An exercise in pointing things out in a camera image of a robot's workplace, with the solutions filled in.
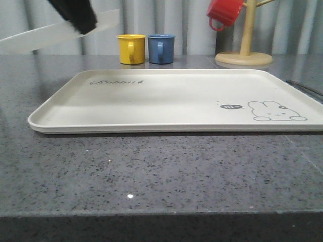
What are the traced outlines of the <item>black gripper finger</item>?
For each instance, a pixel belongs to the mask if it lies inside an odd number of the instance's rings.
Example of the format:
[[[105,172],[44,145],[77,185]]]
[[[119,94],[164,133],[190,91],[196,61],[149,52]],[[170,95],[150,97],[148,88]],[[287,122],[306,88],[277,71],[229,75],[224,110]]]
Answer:
[[[96,28],[97,18],[89,0],[49,0],[60,16],[70,21],[80,34]]]

